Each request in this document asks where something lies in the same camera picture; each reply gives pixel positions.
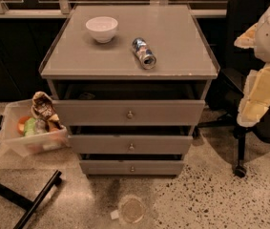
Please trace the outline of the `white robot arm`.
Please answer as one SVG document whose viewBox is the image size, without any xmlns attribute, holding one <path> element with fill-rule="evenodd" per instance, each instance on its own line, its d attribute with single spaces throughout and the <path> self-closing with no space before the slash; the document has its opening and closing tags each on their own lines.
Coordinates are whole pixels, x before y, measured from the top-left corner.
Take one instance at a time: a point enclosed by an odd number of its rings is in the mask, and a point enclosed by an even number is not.
<svg viewBox="0 0 270 229">
<path fill-rule="evenodd" d="M 253 127 L 270 108 L 270 7 L 256 24 L 235 40 L 234 45 L 253 49 L 255 57 L 264 62 L 260 70 L 251 70 L 246 76 L 239 103 L 238 125 Z"/>
</svg>

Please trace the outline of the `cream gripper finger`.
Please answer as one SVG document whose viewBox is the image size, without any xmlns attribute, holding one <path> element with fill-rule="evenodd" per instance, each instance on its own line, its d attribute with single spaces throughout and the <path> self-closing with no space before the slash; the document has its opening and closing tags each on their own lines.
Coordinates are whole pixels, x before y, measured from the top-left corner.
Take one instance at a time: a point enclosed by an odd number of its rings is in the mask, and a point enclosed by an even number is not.
<svg viewBox="0 0 270 229">
<path fill-rule="evenodd" d="M 242 49 L 253 49 L 256 46 L 255 42 L 255 33 L 256 33 L 257 25 L 252 25 L 249 29 L 246 30 L 241 36 L 239 36 L 234 45 L 238 48 Z"/>
</svg>

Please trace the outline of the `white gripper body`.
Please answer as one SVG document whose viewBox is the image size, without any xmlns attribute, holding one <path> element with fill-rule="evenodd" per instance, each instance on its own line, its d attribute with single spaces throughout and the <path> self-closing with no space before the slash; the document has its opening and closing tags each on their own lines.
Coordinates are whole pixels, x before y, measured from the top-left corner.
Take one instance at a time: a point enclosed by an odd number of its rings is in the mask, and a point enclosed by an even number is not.
<svg viewBox="0 0 270 229">
<path fill-rule="evenodd" d="M 253 127 L 270 108 L 270 63 L 259 71 L 250 71 L 243 93 L 237 123 L 241 127 Z"/>
</svg>

